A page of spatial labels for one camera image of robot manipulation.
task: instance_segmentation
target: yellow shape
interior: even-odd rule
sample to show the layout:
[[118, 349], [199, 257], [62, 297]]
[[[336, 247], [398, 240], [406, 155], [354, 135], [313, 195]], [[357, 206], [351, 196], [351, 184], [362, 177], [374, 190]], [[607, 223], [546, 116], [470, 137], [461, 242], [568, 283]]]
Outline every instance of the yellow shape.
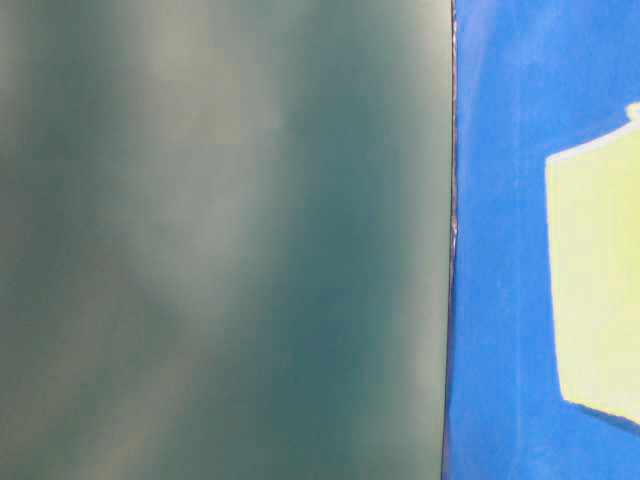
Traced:
[[551, 290], [565, 400], [640, 423], [640, 104], [546, 164]]

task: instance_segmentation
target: dark green surface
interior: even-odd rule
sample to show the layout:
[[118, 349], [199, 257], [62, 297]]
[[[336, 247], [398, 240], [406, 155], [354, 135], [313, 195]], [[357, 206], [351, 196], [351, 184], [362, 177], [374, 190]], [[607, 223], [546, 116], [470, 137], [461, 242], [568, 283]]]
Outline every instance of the dark green surface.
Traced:
[[0, 5], [2, 478], [437, 478], [448, 9]]

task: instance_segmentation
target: dark edge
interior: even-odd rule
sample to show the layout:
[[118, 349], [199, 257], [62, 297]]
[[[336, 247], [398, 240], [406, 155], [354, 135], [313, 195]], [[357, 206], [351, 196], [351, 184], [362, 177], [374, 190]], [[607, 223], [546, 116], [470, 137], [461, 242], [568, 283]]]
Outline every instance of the dark edge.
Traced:
[[442, 429], [442, 459], [440, 475], [442, 480], [449, 479], [449, 403], [451, 397], [451, 380], [453, 372], [454, 353], [454, 280], [456, 263], [456, 242], [458, 239], [458, 183], [457, 183], [457, 81], [458, 81], [458, 57], [457, 57], [458, 24], [456, 19], [456, 0], [451, 0], [451, 227], [449, 248], [449, 299], [447, 311], [447, 351], [445, 365], [445, 398], [444, 421]]

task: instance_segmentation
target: blue surface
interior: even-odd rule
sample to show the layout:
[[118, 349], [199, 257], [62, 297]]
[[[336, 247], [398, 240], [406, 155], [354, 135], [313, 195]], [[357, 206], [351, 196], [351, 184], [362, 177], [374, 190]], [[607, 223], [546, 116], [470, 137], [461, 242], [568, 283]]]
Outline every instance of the blue surface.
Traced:
[[640, 435], [560, 396], [544, 162], [640, 100], [640, 4], [458, 0], [451, 479], [640, 477]]

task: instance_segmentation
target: pale yellow patch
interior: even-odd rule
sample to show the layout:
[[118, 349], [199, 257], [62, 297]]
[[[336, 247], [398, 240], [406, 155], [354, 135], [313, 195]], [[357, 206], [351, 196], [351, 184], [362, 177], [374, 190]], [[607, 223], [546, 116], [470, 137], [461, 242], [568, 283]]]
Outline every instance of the pale yellow patch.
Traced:
[[565, 400], [640, 423], [640, 120], [547, 160]]

